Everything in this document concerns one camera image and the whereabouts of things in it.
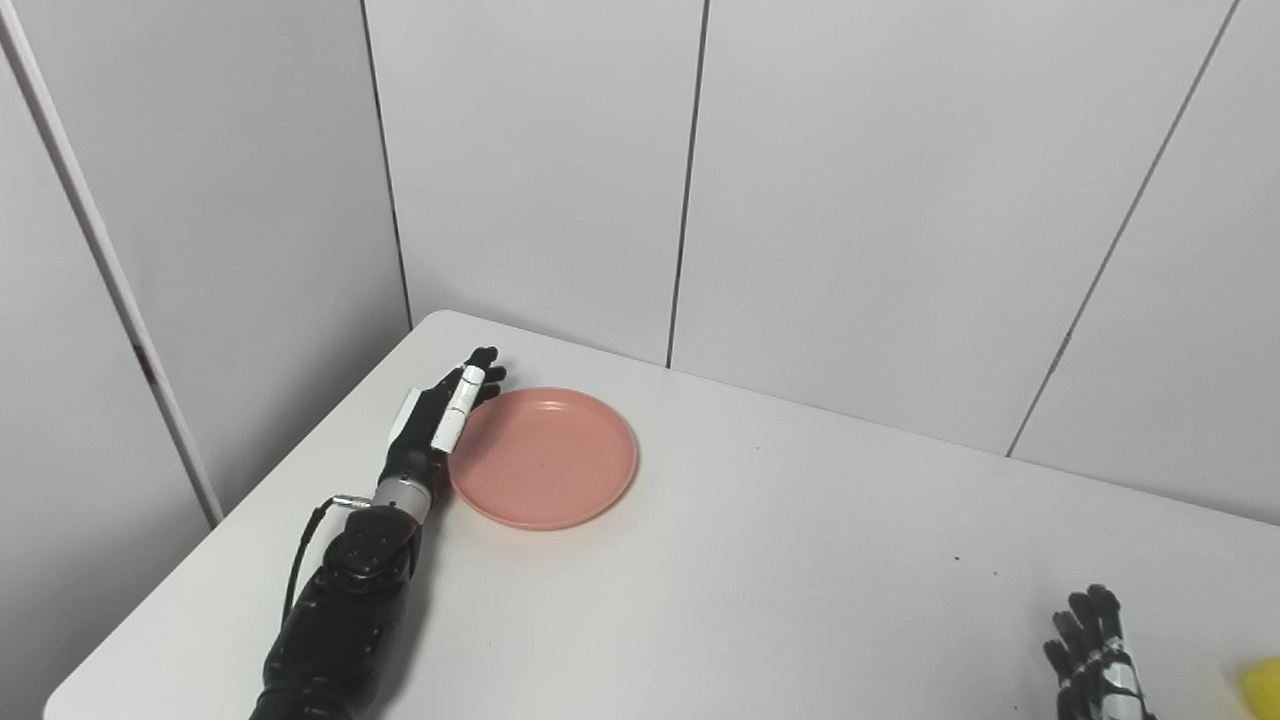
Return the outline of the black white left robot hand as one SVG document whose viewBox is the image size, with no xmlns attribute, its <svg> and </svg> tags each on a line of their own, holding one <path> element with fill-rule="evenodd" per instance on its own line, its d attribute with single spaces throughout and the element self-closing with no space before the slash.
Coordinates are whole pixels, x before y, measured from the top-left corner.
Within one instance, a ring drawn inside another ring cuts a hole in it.
<svg viewBox="0 0 1280 720">
<path fill-rule="evenodd" d="M 472 406 L 477 407 L 500 393 L 507 377 L 497 364 L 495 347 L 479 347 L 468 359 L 451 369 L 428 389 L 419 391 L 410 405 L 410 414 L 387 451 L 378 482 L 411 480 L 436 493 L 447 480 L 449 454 L 433 446 L 442 419 L 461 384 L 475 388 Z"/>
</svg>

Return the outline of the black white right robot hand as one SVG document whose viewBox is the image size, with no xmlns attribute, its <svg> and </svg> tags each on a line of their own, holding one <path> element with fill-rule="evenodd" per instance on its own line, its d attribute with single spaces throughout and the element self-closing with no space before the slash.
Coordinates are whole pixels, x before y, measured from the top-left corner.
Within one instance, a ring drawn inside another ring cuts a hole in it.
<svg viewBox="0 0 1280 720">
<path fill-rule="evenodd" d="M 1155 719 L 1123 629 L 1117 596 L 1092 584 L 1052 615 L 1042 644 L 1057 679 L 1057 719 Z"/>
</svg>

